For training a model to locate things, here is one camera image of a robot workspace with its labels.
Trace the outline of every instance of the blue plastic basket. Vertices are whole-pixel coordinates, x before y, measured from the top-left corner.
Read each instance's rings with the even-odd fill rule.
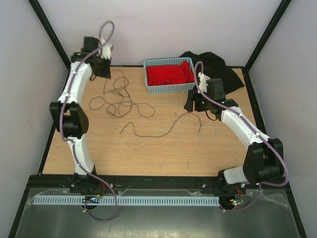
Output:
[[[182,84],[171,84],[171,85],[160,85],[160,86],[149,86],[147,77],[147,66],[154,65],[181,65],[184,61],[187,61],[191,71],[194,71],[192,59],[189,57],[183,58],[167,58],[167,59],[149,59],[144,61],[144,75],[145,85],[148,88],[149,93],[172,93],[172,92],[185,92],[192,90],[195,83],[182,83]]]

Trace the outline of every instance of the white wall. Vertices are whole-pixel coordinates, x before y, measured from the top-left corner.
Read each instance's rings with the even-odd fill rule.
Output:
[[[112,64],[211,51],[227,65],[245,65],[280,0],[40,0],[66,53],[116,25]]]
[[[0,237],[7,237],[67,74],[28,1],[0,3]]]
[[[284,158],[308,237],[317,213],[317,1],[293,0],[251,69],[269,135]]]

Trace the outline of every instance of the red cloth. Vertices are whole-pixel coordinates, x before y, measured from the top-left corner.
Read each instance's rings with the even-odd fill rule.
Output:
[[[182,65],[156,65],[147,67],[148,85],[169,85],[194,82],[194,74],[187,61]]]

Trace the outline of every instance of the wooden table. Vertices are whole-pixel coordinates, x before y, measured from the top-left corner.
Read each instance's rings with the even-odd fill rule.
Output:
[[[132,121],[139,135],[161,135],[168,131],[175,120],[185,113],[183,109],[187,92],[149,94],[144,84],[144,70],[141,67],[113,67],[111,78],[105,87],[104,98],[109,103],[122,100],[113,90],[113,82],[124,72],[129,80],[127,90],[134,103],[148,103],[155,108],[153,117],[144,118],[133,106],[130,113],[123,118],[116,118],[106,113],[108,105],[99,110],[91,110],[89,102],[93,97],[103,95],[105,79],[97,77],[88,81],[82,108],[89,118],[87,141],[89,151],[100,175],[144,175],[144,176],[216,176],[219,170],[242,165],[246,150],[235,134],[221,121],[209,120],[205,113],[196,113],[202,122],[199,137],[194,133],[198,129],[198,121],[194,115],[187,114],[181,122],[175,124],[172,134],[161,138],[139,138],[132,133],[132,125],[120,130]],[[234,69],[244,82],[241,69]],[[123,85],[123,79],[116,86]],[[254,123],[254,117],[247,89],[240,88],[228,94],[234,99],[244,114]],[[103,99],[95,99],[92,108],[103,104]],[[153,113],[147,105],[140,105],[140,111],[145,116]],[[50,151],[45,163],[44,174],[73,174],[74,161],[66,142],[62,141],[60,133],[53,136]]]

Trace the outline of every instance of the black fabric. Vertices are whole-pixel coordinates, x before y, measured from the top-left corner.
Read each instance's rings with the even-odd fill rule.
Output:
[[[205,52],[200,55],[196,55],[190,51],[185,52],[180,57],[190,57],[195,64],[198,61],[202,61],[204,64],[204,75],[209,78],[220,78],[223,82],[223,89],[226,94],[231,93],[238,88],[244,87],[239,76],[228,66],[225,61],[211,52]],[[197,75],[201,71],[201,67],[197,68]]]

